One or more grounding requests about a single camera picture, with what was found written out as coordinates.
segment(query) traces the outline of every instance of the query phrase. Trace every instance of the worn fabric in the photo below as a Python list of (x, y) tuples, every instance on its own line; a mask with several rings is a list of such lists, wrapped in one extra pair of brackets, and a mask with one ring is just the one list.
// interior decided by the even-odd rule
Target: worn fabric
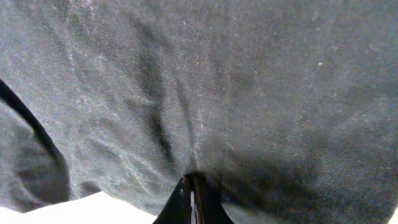
[(205, 173), (235, 223), (385, 223), (397, 1), (0, 1), (0, 206), (153, 215)]

